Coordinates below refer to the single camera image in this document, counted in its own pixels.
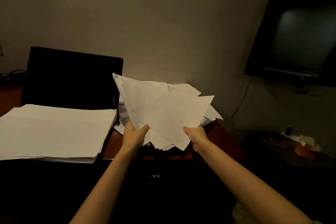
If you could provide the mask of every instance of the pile of messy papers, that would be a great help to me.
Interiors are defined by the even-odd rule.
[[[183,126],[198,127],[216,118],[222,119],[210,105],[214,96],[200,97],[189,84],[171,85],[164,82],[141,82],[113,74],[125,110],[120,112],[121,134],[131,120],[136,129],[149,124],[144,145],[151,142],[156,149],[169,150],[176,146],[185,150],[190,140]]]
[[[116,110],[13,108],[0,117],[0,160],[93,163],[115,118]]]

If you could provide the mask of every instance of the forearm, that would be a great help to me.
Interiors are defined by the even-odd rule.
[[[199,154],[258,223],[311,223],[311,220],[273,188],[210,141]]]
[[[115,156],[70,224],[108,223],[131,160],[126,152]]]

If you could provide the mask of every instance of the laptop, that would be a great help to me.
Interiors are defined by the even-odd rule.
[[[118,109],[112,74],[122,75],[122,69],[122,58],[32,47],[21,105]]]

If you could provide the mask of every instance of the television screen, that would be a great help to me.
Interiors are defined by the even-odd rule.
[[[245,73],[336,86],[336,0],[269,0]]]

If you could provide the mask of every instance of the hand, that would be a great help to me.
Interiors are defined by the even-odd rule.
[[[125,126],[123,144],[120,152],[129,153],[132,158],[136,157],[139,148],[144,144],[145,135],[149,130],[149,126],[145,125],[139,130],[136,130],[131,121]]]
[[[197,153],[199,153],[205,143],[210,142],[202,127],[187,128],[184,126],[183,131],[189,137],[190,141],[192,141],[192,148]]]

